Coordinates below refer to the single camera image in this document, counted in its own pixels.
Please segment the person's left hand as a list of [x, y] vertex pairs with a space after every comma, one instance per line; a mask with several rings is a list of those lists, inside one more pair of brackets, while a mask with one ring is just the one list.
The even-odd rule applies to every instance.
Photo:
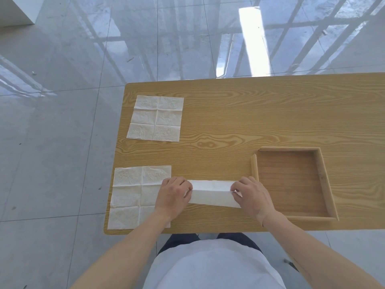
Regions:
[[154, 214], [165, 224], [175, 219], [188, 205], [191, 198], [162, 198], [162, 185], [157, 195]]

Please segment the person's right hand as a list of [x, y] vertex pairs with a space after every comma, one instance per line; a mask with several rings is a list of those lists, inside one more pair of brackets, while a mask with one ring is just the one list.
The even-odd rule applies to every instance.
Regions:
[[262, 183], [258, 181], [258, 192], [252, 199], [235, 199], [240, 207], [261, 226], [267, 216], [273, 214], [274, 208], [271, 196]]

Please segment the white paper napkin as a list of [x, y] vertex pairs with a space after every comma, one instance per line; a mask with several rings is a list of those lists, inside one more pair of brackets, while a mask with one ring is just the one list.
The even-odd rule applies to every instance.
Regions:
[[231, 186], [234, 181], [189, 180], [193, 186], [190, 204], [241, 208], [234, 200]]
[[171, 177], [171, 170], [169, 165], [116, 168], [107, 230], [131, 230], [143, 223], [154, 211], [161, 184]]
[[183, 97], [137, 96], [126, 138], [179, 142]]

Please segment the person's left forearm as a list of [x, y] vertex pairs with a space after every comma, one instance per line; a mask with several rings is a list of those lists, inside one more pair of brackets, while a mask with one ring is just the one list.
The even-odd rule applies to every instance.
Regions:
[[157, 238], [171, 219], [165, 210], [155, 209], [143, 223], [93, 263], [70, 289], [132, 288]]

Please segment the person's right forearm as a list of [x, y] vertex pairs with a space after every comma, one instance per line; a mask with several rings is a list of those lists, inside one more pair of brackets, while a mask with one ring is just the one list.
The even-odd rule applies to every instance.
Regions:
[[310, 278], [313, 289], [385, 289], [363, 269], [335, 252], [283, 214], [270, 210], [257, 216], [265, 227]]

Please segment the shallow wooden tray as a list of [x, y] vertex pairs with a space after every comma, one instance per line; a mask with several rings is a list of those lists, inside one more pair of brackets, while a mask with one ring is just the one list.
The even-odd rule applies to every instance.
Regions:
[[289, 220], [339, 221], [319, 147], [260, 147], [251, 156], [252, 176]]

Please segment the unfolded white paper napkin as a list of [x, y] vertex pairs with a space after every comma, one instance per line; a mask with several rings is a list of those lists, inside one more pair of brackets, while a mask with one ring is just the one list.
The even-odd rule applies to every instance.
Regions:
[[143, 223], [154, 211], [161, 184], [171, 177], [171, 170], [169, 165], [116, 168], [107, 230], [131, 230]]
[[179, 142], [183, 97], [137, 96], [126, 138]]

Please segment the person's dark trousers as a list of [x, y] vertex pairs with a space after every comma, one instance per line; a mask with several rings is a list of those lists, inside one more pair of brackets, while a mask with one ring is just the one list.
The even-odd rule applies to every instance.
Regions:
[[[219, 233], [216, 239], [227, 239], [234, 242], [237, 242], [241, 245], [254, 248], [260, 252], [262, 250], [257, 246], [257, 244], [247, 237], [244, 233]], [[174, 248], [179, 245], [185, 245], [190, 244], [195, 241], [200, 241], [198, 234], [196, 233], [180, 233], [180, 234], [172, 234], [170, 238], [166, 241], [166, 243], [163, 245], [163, 247], [160, 249], [160, 251], [157, 253], [159, 255], [160, 253], [166, 251], [169, 248]]]

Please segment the person's white shirt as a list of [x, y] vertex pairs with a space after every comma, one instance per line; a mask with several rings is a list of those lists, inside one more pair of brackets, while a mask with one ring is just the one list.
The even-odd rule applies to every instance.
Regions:
[[266, 257], [228, 239], [199, 240], [160, 253], [143, 289], [286, 289]]

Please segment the black table leg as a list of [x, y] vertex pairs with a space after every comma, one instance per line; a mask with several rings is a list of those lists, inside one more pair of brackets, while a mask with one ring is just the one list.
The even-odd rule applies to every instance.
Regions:
[[285, 259], [283, 259], [283, 262], [286, 263], [286, 264], [288, 264], [288, 265], [291, 266], [292, 268], [294, 268], [297, 272], [299, 272], [299, 270], [297, 269], [297, 267], [295, 266], [295, 264], [294, 264], [291, 260], [285, 258]]

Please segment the white cabinet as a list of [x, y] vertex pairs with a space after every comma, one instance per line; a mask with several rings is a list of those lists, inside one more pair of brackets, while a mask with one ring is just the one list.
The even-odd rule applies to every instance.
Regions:
[[35, 24], [45, 0], [0, 0], [0, 28]]

